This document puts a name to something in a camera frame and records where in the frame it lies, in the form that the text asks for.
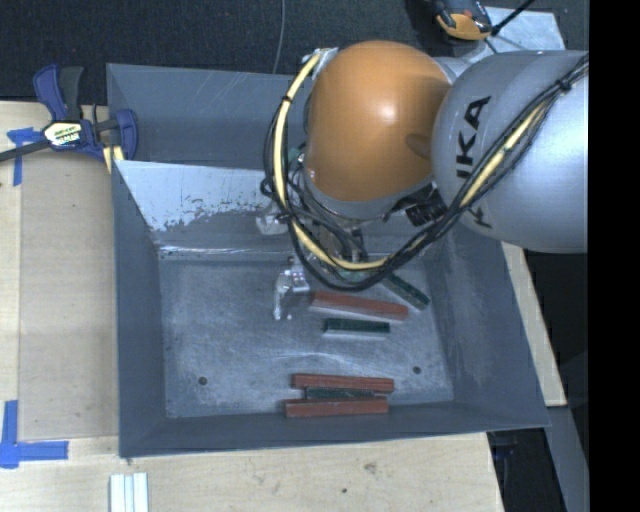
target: bin floor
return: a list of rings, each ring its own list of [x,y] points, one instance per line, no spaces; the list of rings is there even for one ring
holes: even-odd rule
[[[382,338],[327,336],[324,319],[335,315],[310,311],[308,296],[288,297],[291,319],[273,319],[281,268],[273,261],[161,260],[167,416],[273,413],[281,400],[302,396],[290,387],[300,372],[392,378],[392,404],[453,399],[431,305],[409,307],[409,317]],[[400,275],[430,296],[424,264]],[[402,303],[381,285],[358,295]]]

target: wooden block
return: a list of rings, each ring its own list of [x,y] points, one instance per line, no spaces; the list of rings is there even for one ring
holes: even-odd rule
[[[352,313],[397,321],[405,320],[409,315],[409,308],[403,304],[327,291],[314,292],[310,307],[332,313]]]
[[[420,311],[431,302],[429,297],[396,274],[383,279],[382,285]]]
[[[381,377],[346,377],[342,375],[294,373],[291,377],[291,387],[297,389],[361,389],[376,393],[392,393],[394,382],[393,379]]]
[[[304,390],[305,398],[322,398],[324,400],[340,400],[341,398],[363,398],[372,396],[375,396],[375,393],[365,389],[306,388]]]
[[[0,470],[0,510],[106,512],[109,477],[145,472],[153,512],[504,512],[484,433],[128,461],[117,446],[73,439],[68,461]]]
[[[341,398],[339,400],[301,398],[285,400],[284,410],[287,418],[385,414],[389,412],[389,403],[384,396]]]
[[[506,242],[502,242],[502,249],[507,260],[513,291],[522,315],[522,323],[531,348],[533,364],[536,366],[545,404],[547,407],[567,405],[564,386],[524,251],[521,247]]]
[[[115,435],[111,178],[93,158],[50,150],[25,157],[23,171],[18,439]]]
[[[391,332],[389,322],[371,320],[351,320],[348,318],[327,318],[324,321],[324,334],[327,336],[360,336],[364,338],[384,338]]]

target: blue tape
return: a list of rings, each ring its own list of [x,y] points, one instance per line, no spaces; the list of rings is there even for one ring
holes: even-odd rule
[[[34,130],[32,127],[20,128],[18,130],[9,130],[7,132],[9,140],[15,144],[17,148],[22,146],[25,142],[32,143],[38,142],[44,139],[44,135],[38,130]],[[22,183],[22,157],[16,158],[13,166],[13,186],[17,187]]]
[[[0,442],[0,468],[15,469],[20,462],[30,460],[67,459],[69,441],[42,441],[18,443],[18,401],[4,404],[2,441]]]

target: yellow cable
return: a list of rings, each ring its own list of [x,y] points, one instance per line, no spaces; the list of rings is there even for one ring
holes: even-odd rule
[[[531,121],[533,121],[533,118],[536,115],[538,115],[541,108],[542,108],[542,105],[538,105],[525,118],[525,120],[522,121],[522,123],[520,123],[520,126],[518,126],[518,128],[516,128],[513,131],[513,133],[509,136],[506,142],[502,145],[502,148],[500,148],[500,150],[497,151],[491,157],[489,162],[487,162],[487,165],[485,165],[482,172],[476,178],[476,181],[474,181],[473,185],[471,185],[471,188],[469,189],[469,191],[465,194],[464,198],[462,199],[462,202],[460,203],[460,206],[465,206],[469,201],[471,201],[471,199],[473,199],[473,196],[476,195],[476,193],[478,192],[478,189],[484,184],[484,182],[489,178],[489,176],[493,173],[493,171],[496,170],[496,167],[500,165],[502,160],[504,160],[504,156],[506,152],[510,151],[513,148],[513,146],[515,146],[517,142],[520,140],[520,138],[522,137],[522,134],[529,127],[529,125],[531,124]]]
[[[304,79],[315,67],[315,65],[317,64],[321,56],[322,56],[321,53],[317,53],[313,55],[306,62],[306,64],[302,67],[302,69],[294,79],[293,83],[289,86],[289,89],[287,90],[287,95],[286,95],[287,98],[289,98],[290,100],[293,100],[296,93],[298,92],[298,89],[304,82]],[[283,101],[282,104],[280,105],[280,110],[278,112],[278,117],[276,119],[276,126],[274,129],[274,139],[273,139],[273,145],[274,145],[273,170],[274,170],[274,178],[275,178],[274,184],[276,188],[276,193],[278,194],[278,199],[280,200],[280,203],[283,205],[286,204],[286,185],[285,185],[285,179],[284,179],[284,172],[282,169],[281,155],[282,155],[282,141],[284,138],[284,125],[287,118],[287,114],[289,113],[290,106],[291,106],[291,101],[289,100]],[[293,229],[296,233],[296,236],[298,237],[298,240],[300,240],[300,242],[302,242],[302,244],[309,251],[311,251],[312,254],[314,254],[318,259],[320,259],[324,263],[328,265],[332,265],[334,267],[339,266],[347,270],[374,270],[374,269],[380,268],[385,263],[385,261],[387,261],[387,259],[389,258],[388,256],[386,256],[382,259],[365,262],[365,263],[354,263],[352,261],[347,261],[342,258],[333,258],[333,257],[330,257],[324,249],[319,247],[313,240],[311,240],[311,238],[309,238],[309,236],[304,231],[302,226],[300,226],[300,224],[296,220],[293,220]]]
[[[281,159],[285,121],[287,119],[287,114],[289,113],[289,108],[291,107],[291,101],[293,101],[293,98],[295,97],[295,95],[298,92],[298,89],[304,82],[304,79],[307,77],[307,75],[309,75],[309,73],[311,73],[311,70],[318,63],[318,60],[320,60],[321,56],[322,56],[322,52],[316,53],[305,63],[305,65],[302,67],[302,69],[300,70],[300,72],[292,82],[292,84],[289,86],[289,89],[287,90],[286,98],[288,99],[282,102],[282,104],[280,105],[280,110],[278,111],[278,117],[276,119],[276,125],[274,128],[274,139],[273,139],[273,145],[274,145],[273,170],[274,170],[274,178],[275,178],[274,181],[275,181],[276,193],[282,205],[286,204],[286,193],[287,193],[284,172],[282,169],[282,159]],[[474,181],[473,185],[471,186],[469,191],[466,193],[466,195],[462,199],[460,206],[465,206],[469,201],[471,201],[471,199],[473,199],[473,197],[476,195],[480,187],[489,178],[489,176],[493,173],[493,171],[495,171],[498,165],[500,165],[500,163],[504,159],[505,153],[511,150],[513,146],[517,144],[517,142],[520,140],[520,138],[522,137],[522,134],[529,127],[534,117],[538,115],[541,108],[542,108],[542,105],[539,105],[536,109],[534,109],[526,117],[526,119],[520,124],[520,126],[518,126],[518,128],[514,130],[511,136],[509,136],[509,138],[503,144],[500,151],[496,152],[491,157],[487,165],[480,172],[480,174]],[[311,251],[311,253],[314,254],[320,261],[328,265],[332,265],[334,267],[336,266],[341,267],[346,270],[360,270],[360,271],[375,270],[380,268],[382,265],[384,265],[385,262],[391,257],[391,256],[385,256],[384,258],[381,258],[375,261],[363,262],[363,263],[354,263],[352,261],[347,261],[342,258],[331,257],[327,254],[327,252],[322,247],[318,246],[318,244],[316,244],[307,235],[307,233],[302,228],[302,226],[298,223],[297,220],[294,219],[292,221],[292,224],[293,224],[293,229],[295,231],[295,234],[298,237],[298,240],[309,251]],[[412,244],[412,247],[417,247],[417,245],[420,244],[422,240],[424,240],[425,236],[417,239]]]

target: yellow label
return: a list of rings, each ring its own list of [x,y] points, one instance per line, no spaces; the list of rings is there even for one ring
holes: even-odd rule
[[[44,131],[44,136],[54,146],[65,146],[80,140],[82,125],[78,123],[54,123]]]

